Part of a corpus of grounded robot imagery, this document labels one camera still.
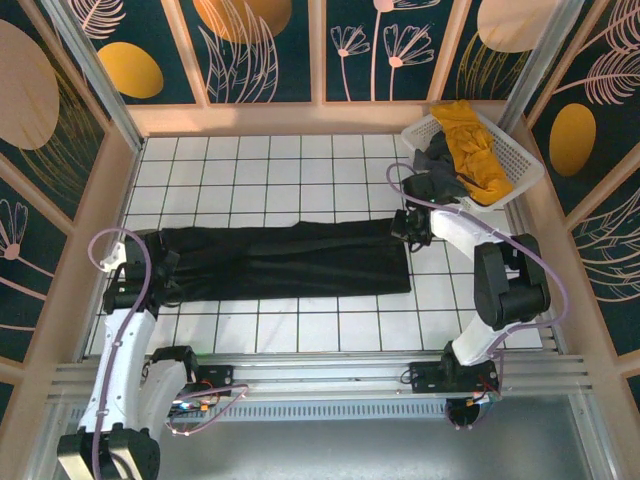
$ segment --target black trousers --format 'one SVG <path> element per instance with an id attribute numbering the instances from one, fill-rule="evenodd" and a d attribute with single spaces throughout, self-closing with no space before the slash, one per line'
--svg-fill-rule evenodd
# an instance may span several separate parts
<path id="1" fill-rule="evenodd" d="M 300 222 L 285 228 L 167 228 L 160 239 L 180 255 L 172 278 L 182 301 L 406 293 L 405 248 L 390 229 L 391 219 Z"/>

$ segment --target grid floor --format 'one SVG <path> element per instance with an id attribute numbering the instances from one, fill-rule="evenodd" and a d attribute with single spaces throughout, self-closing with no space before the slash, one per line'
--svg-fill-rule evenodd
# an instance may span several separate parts
<path id="1" fill-rule="evenodd" d="M 407 161 L 400 142 L 393 135 L 152 138 L 125 226 L 273 227 L 389 218 L 402 208 L 385 179 L 391 162 Z M 480 217 L 509 231 L 504 211 Z M 443 241 L 409 260 L 408 294 L 163 308 L 148 353 L 172 344 L 189 344 L 199 354 L 441 350 L 473 317 L 472 263 Z M 87 354 L 101 353 L 103 335 L 100 315 Z M 504 347 L 539 349 L 542 343 L 537 330 L 524 330 Z"/>

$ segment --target yellow oval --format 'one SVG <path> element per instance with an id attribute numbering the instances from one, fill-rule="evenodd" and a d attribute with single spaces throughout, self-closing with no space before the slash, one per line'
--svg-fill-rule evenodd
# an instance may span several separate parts
<path id="1" fill-rule="evenodd" d="M 35 150 L 58 124 L 60 94 L 56 72 L 29 35 L 0 20 L 0 138 Z"/>
<path id="2" fill-rule="evenodd" d="M 253 12 L 256 20 L 262 18 L 265 21 L 274 37 L 285 29 L 291 19 L 291 0 L 193 1 L 193 5 L 205 25 L 220 38 L 234 43 L 247 43 L 250 38 L 249 33 L 253 31 L 245 3 Z"/>
<path id="3" fill-rule="evenodd" d="M 595 141 L 596 119 L 591 110 L 570 103 L 560 110 L 551 127 L 551 165 L 563 177 L 575 175 L 589 160 Z"/>
<path id="4" fill-rule="evenodd" d="M 478 36 L 497 52 L 533 50 L 557 5 L 558 0 L 482 0 Z"/>
<path id="5" fill-rule="evenodd" d="M 102 47 L 98 57 L 120 93 L 144 99 L 162 91 L 162 71 L 151 55 L 140 47 L 114 42 Z"/>

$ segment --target yellow cloth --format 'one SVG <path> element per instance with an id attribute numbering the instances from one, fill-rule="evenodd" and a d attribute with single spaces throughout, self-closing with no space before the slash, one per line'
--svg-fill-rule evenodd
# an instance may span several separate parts
<path id="1" fill-rule="evenodd" d="M 458 180 L 464 184 L 473 200 L 481 205 L 491 205 L 513 190 L 491 150 L 493 137 L 478 120 L 469 102 L 459 100 L 434 105 L 431 114 L 442 125 Z"/>

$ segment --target white laundry basket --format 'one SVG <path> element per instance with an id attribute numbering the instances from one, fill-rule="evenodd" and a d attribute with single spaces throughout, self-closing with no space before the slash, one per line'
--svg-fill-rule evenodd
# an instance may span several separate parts
<path id="1" fill-rule="evenodd" d="M 467 211 L 490 212 L 502 208 L 529 187 L 532 187 L 544 175 L 544 165 L 495 124 L 478 112 L 476 115 L 493 135 L 493 151 L 511 181 L 513 191 L 487 206 L 478 205 L 470 197 L 461 198 L 460 202 Z M 435 117 L 427 115 L 402 131 L 402 140 L 409 149 L 409 158 L 412 163 L 416 149 L 424 151 L 429 146 L 431 137 L 441 130 L 442 127 Z"/>

